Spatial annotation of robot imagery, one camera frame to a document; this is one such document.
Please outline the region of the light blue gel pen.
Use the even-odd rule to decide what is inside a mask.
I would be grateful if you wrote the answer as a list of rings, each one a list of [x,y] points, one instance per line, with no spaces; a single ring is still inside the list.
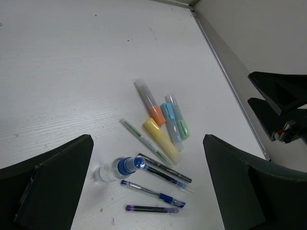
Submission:
[[[164,180],[166,180],[167,182],[173,184],[174,186],[176,186],[178,189],[184,191],[184,192],[187,192],[187,193],[194,193],[194,190],[191,189],[191,187],[189,187],[186,183],[183,183],[183,182],[180,182],[179,180],[171,177],[171,176],[168,176],[166,175],[165,173],[159,171],[159,170],[156,170],[148,165],[145,165],[145,167],[143,168],[144,171],[147,171],[151,174],[154,174],[155,176],[158,176]]]

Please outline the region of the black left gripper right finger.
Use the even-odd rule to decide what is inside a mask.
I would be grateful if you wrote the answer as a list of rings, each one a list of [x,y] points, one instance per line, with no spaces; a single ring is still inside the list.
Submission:
[[[305,230],[307,174],[242,151],[214,135],[203,146],[226,230]]]

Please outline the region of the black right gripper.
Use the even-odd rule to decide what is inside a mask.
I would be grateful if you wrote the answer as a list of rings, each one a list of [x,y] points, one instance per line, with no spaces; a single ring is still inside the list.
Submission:
[[[307,76],[253,72],[248,79],[264,98],[248,104],[270,141],[285,144],[307,136]]]

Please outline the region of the black marker pen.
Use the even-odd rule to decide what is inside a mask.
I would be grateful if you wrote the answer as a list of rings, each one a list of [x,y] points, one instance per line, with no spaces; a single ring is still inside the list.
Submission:
[[[160,168],[161,170],[165,171],[165,172],[168,172],[170,174],[172,174],[173,176],[179,178],[179,179],[182,179],[183,181],[185,182],[188,182],[188,183],[191,183],[192,182],[192,179],[190,179],[189,177],[169,168],[168,166],[162,164],[162,163],[159,163],[157,162],[156,160],[153,160],[152,158],[149,158],[148,156],[142,154],[142,153],[139,153],[138,156],[141,156],[145,159],[145,161],[147,163],[149,163],[150,165],[153,165],[157,168]]]

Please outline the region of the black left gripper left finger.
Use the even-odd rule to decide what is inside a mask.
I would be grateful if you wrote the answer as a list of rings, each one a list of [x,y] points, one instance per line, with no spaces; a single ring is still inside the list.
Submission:
[[[90,135],[0,171],[2,230],[69,230],[94,147]]]

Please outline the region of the thin green white pen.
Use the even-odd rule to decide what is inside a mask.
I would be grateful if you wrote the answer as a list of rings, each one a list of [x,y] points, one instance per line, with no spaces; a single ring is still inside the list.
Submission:
[[[125,118],[121,118],[119,122],[140,142],[142,142],[152,153],[154,153],[160,160],[166,163],[168,166],[172,166],[168,158],[140,131],[138,131],[132,124],[130,124]]]

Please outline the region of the blue grip gel pen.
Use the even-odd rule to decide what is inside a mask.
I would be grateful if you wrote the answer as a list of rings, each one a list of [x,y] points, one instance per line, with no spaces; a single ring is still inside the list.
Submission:
[[[183,202],[183,201],[180,201],[180,200],[177,200],[175,198],[173,198],[172,196],[169,196],[169,195],[166,195],[166,194],[163,194],[163,193],[160,193],[160,192],[157,192],[157,191],[154,191],[154,190],[151,190],[149,188],[146,188],[146,187],[143,187],[143,186],[140,186],[138,184],[135,184],[133,182],[130,182],[130,181],[126,181],[126,180],[121,180],[120,181],[120,184],[121,185],[125,185],[125,186],[130,186],[134,189],[137,189],[137,190],[140,190],[142,192],[145,192],[145,193],[148,193],[148,194],[151,194],[152,196],[155,196],[157,197],[158,199],[164,201],[165,203],[168,203],[172,206],[176,206],[176,207],[179,207],[179,208],[183,208],[186,203]]]

